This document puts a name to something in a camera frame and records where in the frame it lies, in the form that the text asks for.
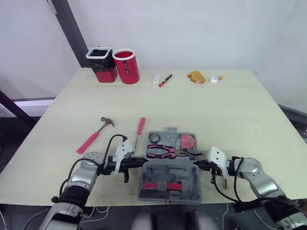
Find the pliers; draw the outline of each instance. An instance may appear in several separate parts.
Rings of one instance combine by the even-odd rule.
[[[188,151],[185,150],[176,150],[172,146],[165,146],[165,145],[149,145],[147,147],[148,149],[161,149],[161,150],[167,150],[167,153],[163,154],[152,154],[147,153],[147,158],[159,158],[159,159],[174,159],[175,157],[186,157],[189,155]]]

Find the marker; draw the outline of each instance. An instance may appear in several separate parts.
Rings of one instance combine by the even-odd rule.
[[[171,77],[172,77],[172,74],[169,75],[167,78],[165,78],[165,80],[159,84],[159,87],[162,87],[165,84],[165,82],[167,82]]]

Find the screwdriver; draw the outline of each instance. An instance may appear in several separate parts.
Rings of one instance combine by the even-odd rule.
[[[145,117],[142,117],[140,119],[140,122],[139,122],[138,131],[136,132],[138,136],[136,138],[136,142],[135,142],[135,146],[134,146],[135,149],[136,149],[136,146],[138,144],[139,136],[142,134],[142,131],[143,131],[143,128],[144,128],[144,124],[145,124]]]

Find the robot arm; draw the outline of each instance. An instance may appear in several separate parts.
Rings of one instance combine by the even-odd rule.
[[[264,172],[258,160],[244,158],[238,169],[241,161],[240,158],[233,157],[232,160],[229,160],[225,153],[215,147],[210,149],[207,158],[205,162],[197,161],[195,164],[199,168],[209,171],[212,163],[214,163],[219,168],[217,174],[223,176],[225,181],[227,181],[229,176],[235,176],[236,171],[239,170],[238,177],[250,183],[252,191],[264,206],[271,219],[276,223],[279,230],[307,229],[306,216],[293,207],[279,185]]]
[[[55,205],[51,207],[39,230],[79,230],[78,224],[87,198],[101,172],[100,167],[103,167],[102,174],[105,175],[110,175],[112,171],[115,171],[115,174],[124,173],[125,182],[128,182],[128,168],[142,167],[147,161],[143,158],[131,158],[133,153],[134,147],[129,139],[117,148],[115,156],[108,157],[104,166],[101,164],[103,154],[86,153],[80,167],[68,179],[63,193],[59,197],[52,198]]]

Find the table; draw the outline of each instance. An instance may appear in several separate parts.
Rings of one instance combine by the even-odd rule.
[[[56,97],[0,175],[0,203],[52,205],[69,169],[80,158],[75,151],[111,118],[88,151],[104,153],[112,135],[123,134],[135,141],[142,116],[146,123],[136,156],[142,156],[149,131],[195,133],[199,151],[215,146],[228,157],[254,157],[286,194],[306,198],[307,146],[275,101],[249,70],[201,70],[225,77],[218,83],[194,84],[192,70],[140,70],[140,81],[125,85],[98,83],[91,69],[80,69]],[[152,87],[154,74],[173,77],[159,89]],[[112,144],[114,155],[120,138]],[[148,205],[137,199],[141,169],[130,169],[130,181],[122,174],[99,176],[87,206]],[[210,184],[211,173],[201,172],[202,202],[228,202]],[[249,184],[239,179],[242,200],[254,199]],[[225,192],[234,196],[233,188]]]

